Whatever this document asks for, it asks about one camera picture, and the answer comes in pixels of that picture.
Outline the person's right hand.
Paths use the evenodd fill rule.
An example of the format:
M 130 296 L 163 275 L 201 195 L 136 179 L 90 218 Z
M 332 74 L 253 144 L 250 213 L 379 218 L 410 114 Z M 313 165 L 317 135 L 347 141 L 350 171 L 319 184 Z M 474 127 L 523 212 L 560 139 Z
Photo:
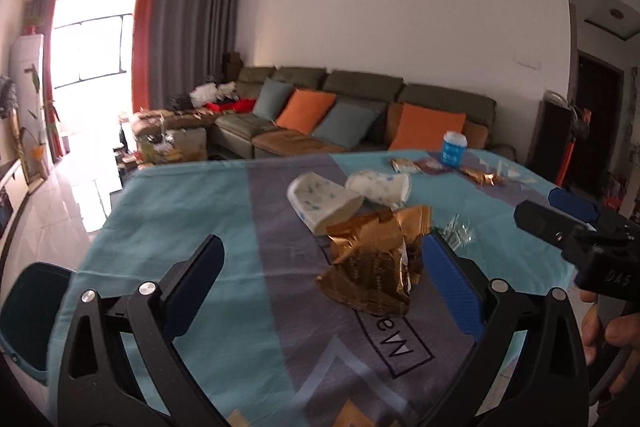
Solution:
M 580 300 L 591 303 L 582 319 L 582 345 L 587 365 L 597 363 L 589 402 L 602 395 L 618 395 L 639 368 L 639 303 L 581 291 Z

